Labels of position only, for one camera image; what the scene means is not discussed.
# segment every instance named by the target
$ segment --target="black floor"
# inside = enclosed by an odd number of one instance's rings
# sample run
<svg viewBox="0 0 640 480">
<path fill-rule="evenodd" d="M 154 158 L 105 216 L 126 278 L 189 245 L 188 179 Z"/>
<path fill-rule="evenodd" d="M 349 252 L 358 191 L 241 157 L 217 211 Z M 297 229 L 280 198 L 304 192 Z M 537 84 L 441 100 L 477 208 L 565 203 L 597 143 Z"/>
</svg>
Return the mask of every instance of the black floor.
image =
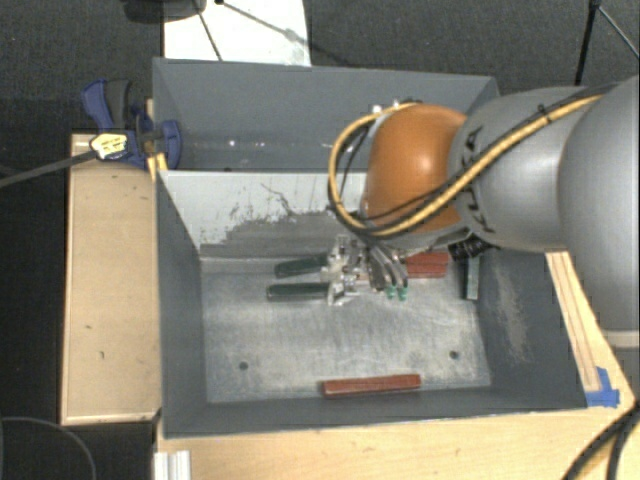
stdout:
<svg viewBox="0 0 640 480">
<path fill-rule="evenodd" d="M 304 0 L 312 63 L 489 74 L 503 93 L 571 85 L 585 0 Z M 603 0 L 638 45 L 640 0 Z M 65 157 L 89 128 L 79 91 L 128 78 L 151 96 L 160 13 L 121 0 L 0 0 L 0 176 Z M 598 17 L 584 83 L 623 80 L 638 62 Z M 0 412 L 57 420 L 65 175 L 0 191 Z M 82 429 L 99 478 L 150 478 L 148 424 Z M 66 437 L 5 425 L 4 478 L 90 478 Z"/>
</svg>

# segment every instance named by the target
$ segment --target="metal bracket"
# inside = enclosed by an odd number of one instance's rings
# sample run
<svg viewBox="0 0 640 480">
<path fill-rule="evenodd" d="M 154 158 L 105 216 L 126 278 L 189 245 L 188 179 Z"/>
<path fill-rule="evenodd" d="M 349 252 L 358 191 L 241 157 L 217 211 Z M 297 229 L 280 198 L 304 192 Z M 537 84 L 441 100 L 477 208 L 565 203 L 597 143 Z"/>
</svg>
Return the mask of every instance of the metal bracket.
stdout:
<svg viewBox="0 0 640 480">
<path fill-rule="evenodd" d="M 191 480 L 191 452 L 155 452 L 153 454 L 154 480 Z"/>
</svg>

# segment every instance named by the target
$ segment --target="blue clamp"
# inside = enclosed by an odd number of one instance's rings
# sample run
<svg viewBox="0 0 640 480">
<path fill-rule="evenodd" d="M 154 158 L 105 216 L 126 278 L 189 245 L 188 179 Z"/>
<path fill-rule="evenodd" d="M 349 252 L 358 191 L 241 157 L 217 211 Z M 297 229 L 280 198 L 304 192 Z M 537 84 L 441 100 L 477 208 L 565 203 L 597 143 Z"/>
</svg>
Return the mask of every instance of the blue clamp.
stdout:
<svg viewBox="0 0 640 480">
<path fill-rule="evenodd" d="M 620 405 L 620 390 L 611 388 L 607 370 L 599 366 L 596 366 L 596 370 L 600 378 L 601 389 L 585 393 L 587 405 L 589 407 L 618 407 Z"/>
<path fill-rule="evenodd" d="M 100 78 L 87 85 L 81 93 L 84 110 L 94 120 L 101 134 L 117 132 L 127 137 L 126 151 L 107 159 L 144 170 L 147 168 L 144 143 L 153 141 L 154 151 L 164 152 L 167 166 L 175 169 L 182 152 L 178 123 L 164 121 L 158 130 L 154 130 L 153 120 L 140 105 L 129 107 L 127 98 L 130 86 L 128 81 L 108 82 Z"/>
</svg>

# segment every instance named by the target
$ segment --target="yellow cable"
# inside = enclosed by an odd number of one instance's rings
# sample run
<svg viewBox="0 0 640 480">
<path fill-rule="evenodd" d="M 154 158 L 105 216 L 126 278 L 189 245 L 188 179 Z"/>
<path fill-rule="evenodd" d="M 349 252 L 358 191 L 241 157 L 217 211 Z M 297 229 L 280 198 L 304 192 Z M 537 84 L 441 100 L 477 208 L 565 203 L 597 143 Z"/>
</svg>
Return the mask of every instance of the yellow cable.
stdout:
<svg viewBox="0 0 640 480">
<path fill-rule="evenodd" d="M 594 101 L 598 100 L 600 97 L 601 95 L 590 96 L 588 98 L 583 98 L 581 100 L 568 103 L 567 105 L 564 105 L 558 109 L 555 109 L 549 112 L 547 115 L 540 117 L 535 121 L 532 121 L 531 123 L 523 126 L 522 128 L 519 128 L 515 132 L 505 137 L 504 140 L 500 141 L 498 144 L 493 146 L 488 151 L 488 153 L 485 156 L 483 156 L 481 160 L 473 164 L 467 171 L 465 171 L 462 174 L 462 176 L 460 176 L 460 178 L 458 178 L 455 181 L 455 183 L 453 183 L 453 185 L 451 185 L 447 190 L 445 190 L 442 194 L 440 194 L 440 196 L 434 199 L 430 204 L 425 206 L 422 210 L 415 213 L 411 217 L 408 217 L 407 219 L 400 222 L 399 224 L 396 224 L 393 227 L 380 230 L 380 231 L 374 231 L 371 233 L 371 235 L 376 237 L 385 237 L 388 235 L 392 235 L 394 233 L 405 231 L 411 228 L 412 226 L 415 226 L 416 224 L 420 223 L 421 221 L 427 219 L 432 214 L 434 214 L 435 212 L 439 211 L 444 206 L 449 204 L 449 202 L 451 202 L 451 200 L 455 196 L 457 196 L 468 184 L 470 184 L 484 169 L 486 169 L 496 158 L 502 155 L 506 150 L 518 144 L 519 142 L 526 139 L 527 137 L 533 135 L 538 130 L 540 130 L 541 128 L 544 128 L 551 122 L 557 121 L 558 119 L 566 116 L 567 114 L 570 114 L 571 112 L 575 112 L 576 110 L 582 108 L 583 106 L 593 103 Z M 389 107 L 387 109 L 384 109 L 382 112 L 380 112 L 379 115 L 382 115 L 382 113 L 393 112 L 394 110 L 399 110 L 399 108 Z M 342 135 L 338 137 L 338 140 L 336 140 L 336 143 L 334 144 L 334 148 L 331 151 L 331 156 L 329 159 L 329 188 L 330 188 L 333 200 L 335 201 L 336 211 L 340 214 L 340 216 L 344 220 L 346 220 L 351 225 L 359 229 L 366 229 L 367 227 L 366 223 L 363 221 L 354 219 L 344 209 L 342 200 L 340 199 L 340 196 L 337 192 L 337 184 L 335 180 L 335 171 L 336 171 L 335 160 L 337 158 L 338 151 L 340 150 L 339 148 L 342 146 L 342 143 L 344 143 L 345 139 L 358 126 L 361 126 L 362 124 L 366 124 L 369 120 L 371 120 L 370 119 L 371 116 L 366 116 L 362 119 L 359 119 L 358 121 L 355 121 L 342 133 Z"/>
</svg>

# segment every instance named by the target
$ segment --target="bin floor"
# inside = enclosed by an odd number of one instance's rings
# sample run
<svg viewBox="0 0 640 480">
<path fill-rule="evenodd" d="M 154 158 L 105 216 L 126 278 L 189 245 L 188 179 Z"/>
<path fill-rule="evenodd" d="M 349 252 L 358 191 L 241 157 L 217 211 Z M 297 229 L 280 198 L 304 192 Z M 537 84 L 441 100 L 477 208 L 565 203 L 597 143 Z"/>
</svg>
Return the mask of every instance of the bin floor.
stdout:
<svg viewBox="0 0 640 480">
<path fill-rule="evenodd" d="M 245 270 L 237 259 L 202 260 L 210 403 L 318 397 L 323 380 L 398 373 L 420 374 L 425 390 L 489 385 L 476 307 L 461 298 L 455 265 L 445 278 L 412 280 L 406 302 L 364 287 L 331 307 L 268 302 L 278 261 L 254 258 Z"/>
</svg>

